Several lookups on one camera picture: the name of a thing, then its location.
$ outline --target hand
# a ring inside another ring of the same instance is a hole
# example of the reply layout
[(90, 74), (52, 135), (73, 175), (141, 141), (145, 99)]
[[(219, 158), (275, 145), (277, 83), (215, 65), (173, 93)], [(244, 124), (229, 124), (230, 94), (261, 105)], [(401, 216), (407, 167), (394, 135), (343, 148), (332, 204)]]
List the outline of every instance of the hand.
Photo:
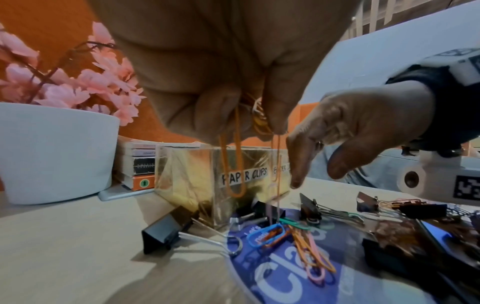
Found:
[(423, 134), (435, 99), (422, 83), (405, 81), (328, 95), (288, 136), (291, 187), (298, 188), (323, 145), (344, 142), (328, 160), (333, 179), (371, 163), (382, 151)]
[[(133, 64), (160, 121), (218, 144), (242, 91), (262, 97), (270, 128), (287, 119), (359, 0), (89, 0)], [(255, 135), (240, 107), (242, 137)]]

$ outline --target white wall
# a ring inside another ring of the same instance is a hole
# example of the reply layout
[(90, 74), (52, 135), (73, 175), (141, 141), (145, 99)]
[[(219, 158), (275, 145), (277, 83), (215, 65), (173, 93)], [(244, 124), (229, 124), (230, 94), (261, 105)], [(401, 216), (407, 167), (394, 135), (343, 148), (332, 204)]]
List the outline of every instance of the white wall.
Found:
[(301, 104), (331, 91), (375, 86), (422, 58), (480, 47), (480, 0), (338, 43), (307, 86)]

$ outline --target blue mouse pad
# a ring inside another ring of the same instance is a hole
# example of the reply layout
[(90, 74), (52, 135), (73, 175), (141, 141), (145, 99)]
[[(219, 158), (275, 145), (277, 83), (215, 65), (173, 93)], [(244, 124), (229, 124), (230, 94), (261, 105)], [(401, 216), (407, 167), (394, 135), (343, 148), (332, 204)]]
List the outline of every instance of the blue mouse pad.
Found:
[[(298, 210), (288, 209), (286, 216), (298, 219)], [(229, 259), (231, 269), (244, 292), (255, 303), (434, 303), (432, 297), (408, 282), (384, 279), (367, 266), (362, 239), (365, 235), (341, 221), (323, 218), (311, 233), (318, 249), (329, 256), (337, 272), (327, 272), (322, 285), (315, 284), (297, 254), (292, 237), (274, 248), (253, 248), (247, 235), (258, 230), (248, 226), (229, 232), (243, 241), (241, 253)], [(236, 244), (229, 244), (235, 250)]]

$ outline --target white flower pot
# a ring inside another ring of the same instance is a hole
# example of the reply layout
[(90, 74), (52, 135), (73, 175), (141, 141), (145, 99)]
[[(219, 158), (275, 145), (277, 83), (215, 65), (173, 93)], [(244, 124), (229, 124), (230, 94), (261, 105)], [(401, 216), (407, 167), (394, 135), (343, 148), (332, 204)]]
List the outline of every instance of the white flower pot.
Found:
[(0, 178), (12, 204), (58, 202), (112, 182), (114, 116), (0, 102)]

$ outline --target wooden table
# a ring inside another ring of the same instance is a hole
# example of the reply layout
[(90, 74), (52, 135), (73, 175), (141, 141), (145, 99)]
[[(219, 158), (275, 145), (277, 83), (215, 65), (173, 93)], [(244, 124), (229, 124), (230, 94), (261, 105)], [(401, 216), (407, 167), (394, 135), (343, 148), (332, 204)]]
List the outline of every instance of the wooden table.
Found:
[[(405, 194), (307, 179), (299, 192), (355, 211), (359, 191), (390, 200)], [(150, 193), (109, 202), (96, 196), (44, 206), (13, 206), (0, 194), (0, 303), (242, 303), (224, 257), (203, 243), (144, 256), (141, 230), (173, 207)]]

